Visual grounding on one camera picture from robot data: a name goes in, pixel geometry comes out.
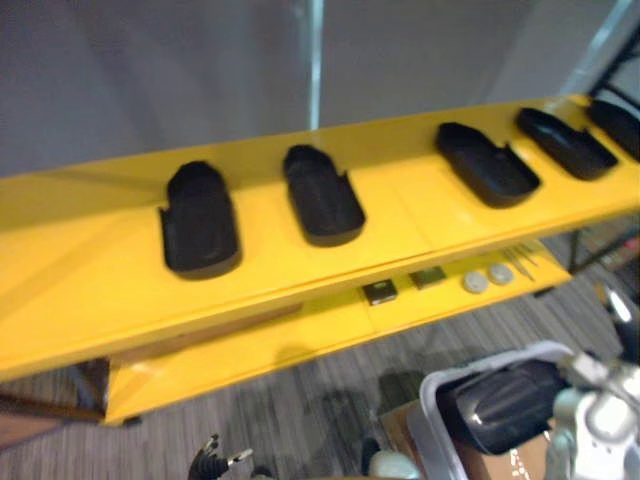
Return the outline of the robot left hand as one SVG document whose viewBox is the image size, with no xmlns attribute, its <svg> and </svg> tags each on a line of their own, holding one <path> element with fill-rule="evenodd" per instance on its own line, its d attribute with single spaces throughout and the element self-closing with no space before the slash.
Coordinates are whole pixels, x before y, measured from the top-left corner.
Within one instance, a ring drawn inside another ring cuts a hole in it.
<svg viewBox="0 0 640 480">
<path fill-rule="evenodd" d="M 189 471 L 189 480 L 214 480 L 223 477 L 232 467 L 249 459 L 254 451 L 251 448 L 240 452 L 222 455 L 218 454 L 219 434 L 211 435 L 196 453 Z"/>
</svg>

